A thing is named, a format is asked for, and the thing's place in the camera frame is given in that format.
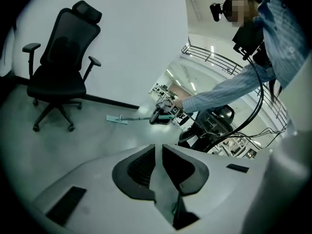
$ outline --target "chair headrest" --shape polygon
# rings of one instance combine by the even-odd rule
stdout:
[[[85,1],[81,0],[74,4],[73,12],[92,24],[97,24],[102,17],[102,13],[92,6],[88,5]]]

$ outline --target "chair seat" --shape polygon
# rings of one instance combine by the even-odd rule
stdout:
[[[47,102],[62,102],[86,95],[79,71],[40,66],[29,81],[27,94]]]

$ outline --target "hand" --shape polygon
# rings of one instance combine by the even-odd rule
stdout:
[[[181,99],[178,99],[178,100],[174,101],[174,104],[175,104],[180,110],[183,109],[183,104],[182,104],[182,100],[181,100]]]

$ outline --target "blue striped shirt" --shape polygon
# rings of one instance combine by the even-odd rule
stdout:
[[[263,0],[258,6],[259,17],[254,22],[263,27],[263,37],[273,68],[254,64],[261,81],[276,78],[285,88],[303,65],[309,53],[305,35],[296,18],[281,0]],[[211,91],[182,101],[187,112],[202,111],[233,102],[259,87],[253,67],[249,64],[232,79],[219,83]]]

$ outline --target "metal railing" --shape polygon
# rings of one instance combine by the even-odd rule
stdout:
[[[204,48],[191,45],[190,40],[182,48],[181,51],[183,54],[186,54],[188,56],[200,58],[205,62],[209,62],[213,67],[220,68],[231,76],[238,75],[243,70],[243,67],[241,65],[222,55],[213,53],[210,50]],[[285,126],[287,122],[286,108],[283,106],[283,104],[278,100],[276,96],[274,96],[274,102],[272,103],[268,87],[266,85],[263,85],[263,89],[264,89],[264,102],[271,109],[276,119],[282,124],[282,126]],[[257,93],[257,96],[259,96],[260,88],[257,88],[255,92]]]

